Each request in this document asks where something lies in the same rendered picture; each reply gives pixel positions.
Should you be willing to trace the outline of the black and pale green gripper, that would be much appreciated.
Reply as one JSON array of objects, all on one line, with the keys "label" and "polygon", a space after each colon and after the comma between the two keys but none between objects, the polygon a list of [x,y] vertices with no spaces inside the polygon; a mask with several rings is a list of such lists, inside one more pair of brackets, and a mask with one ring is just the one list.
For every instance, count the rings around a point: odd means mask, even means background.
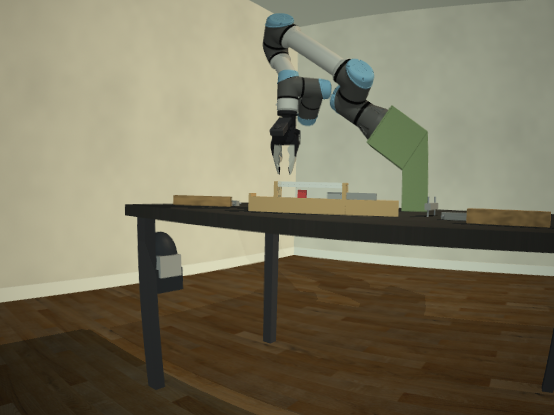
[{"label": "black and pale green gripper", "polygon": [[[272,136],[271,140],[271,152],[274,159],[275,167],[277,170],[277,173],[280,175],[280,162],[282,162],[283,155],[282,155],[282,145],[290,145],[287,148],[287,151],[289,153],[289,175],[291,175],[294,164],[296,161],[296,154],[300,145],[300,130],[296,129],[296,117],[297,111],[293,110],[279,110],[277,111],[278,116],[282,117],[291,117],[292,118],[292,126],[289,127],[287,132],[283,137],[276,137]],[[291,128],[292,127],[292,128]],[[296,134],[295,134],[296,132]],[[294,136],[295,135],[295,136]],[[298,139],[297,139],[298,137]],[[291,143],[290,143],[291,142]],[[280,146],[279,146],[280,145]]]}]

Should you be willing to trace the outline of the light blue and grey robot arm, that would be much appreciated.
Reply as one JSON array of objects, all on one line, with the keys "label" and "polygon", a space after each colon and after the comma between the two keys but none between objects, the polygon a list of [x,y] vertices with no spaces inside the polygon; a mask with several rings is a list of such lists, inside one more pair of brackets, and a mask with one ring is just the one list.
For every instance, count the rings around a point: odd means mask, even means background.
[{"label": "light blue and grey robot arm", "polygon": [[[318,118],[322,100],[331,96],[331,108],[357,126],[367,139],[371,136],[388,109],[366,100],[374,80],[374,71],[369,64],[359,59],[343,60],[302,33],[294,24],[294,18],[284,13],[267,18],[263,43],[265,56],[278,74],[277,111],[298,111],[299,123],[311,126]],[[294,71],[289,47],[333,75],[333,81],[339,85],[332,95],[329,80],[300,77]]]}]

